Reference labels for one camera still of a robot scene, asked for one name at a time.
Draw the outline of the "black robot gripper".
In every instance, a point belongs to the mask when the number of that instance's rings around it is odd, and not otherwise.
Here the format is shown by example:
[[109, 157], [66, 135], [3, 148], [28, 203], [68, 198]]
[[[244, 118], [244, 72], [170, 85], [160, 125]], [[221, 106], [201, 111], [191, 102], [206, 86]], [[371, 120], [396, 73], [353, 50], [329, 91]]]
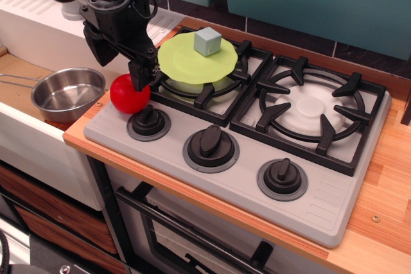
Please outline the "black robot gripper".
[[153, 15], [149, 0], [88, 0], [80, 14], [87, 45], [101, 66], [121, 54], [130, 60], [128, 70], [135, 91], [142, 92], [154, 81], [160, 65], [157, 49], [147, 34]]

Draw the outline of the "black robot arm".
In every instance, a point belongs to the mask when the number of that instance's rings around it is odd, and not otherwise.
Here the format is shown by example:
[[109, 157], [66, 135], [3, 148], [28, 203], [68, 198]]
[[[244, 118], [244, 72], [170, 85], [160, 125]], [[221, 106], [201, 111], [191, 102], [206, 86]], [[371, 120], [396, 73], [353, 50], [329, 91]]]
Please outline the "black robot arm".
[[79, 10], [85, 39], [97, 62], [105, 66], [118, 55], [128, 58], [132, 85], [139, 92], [154, 80], [159, 68], [157, 48], [147, 34], [157, 9], [156, 0], [86, 0]]

